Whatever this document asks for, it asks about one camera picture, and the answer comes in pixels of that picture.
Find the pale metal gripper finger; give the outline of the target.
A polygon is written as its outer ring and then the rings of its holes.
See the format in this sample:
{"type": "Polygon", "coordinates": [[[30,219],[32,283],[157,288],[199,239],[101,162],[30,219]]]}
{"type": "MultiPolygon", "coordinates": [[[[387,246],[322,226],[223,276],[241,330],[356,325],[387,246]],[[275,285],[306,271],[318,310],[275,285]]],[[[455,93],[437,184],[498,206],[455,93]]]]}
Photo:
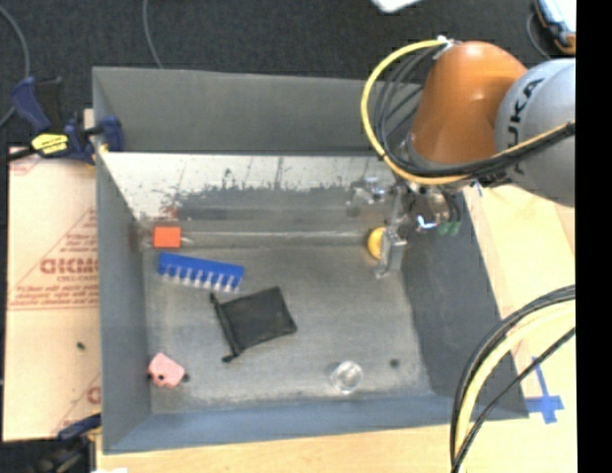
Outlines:
{"type": "Polygon", "coordinates": [[[394,246],[394,235],[390,228],[382,228],[379,236],[379,258],[380,266],[388,266],[394,246]]]}
{"type": "Polygon", "coordinates": [[[381,279],[389,274],[395,273],[401,269],[404,254],[406,252],[408,243],[403,238],[396,238],[394,240],[394,246],[392,249],[392,254],[390,258],[390,262],[388,266],[380,266],[377,262],[377,265],[374,270],[374,274],[377,278],[381,279]]]}

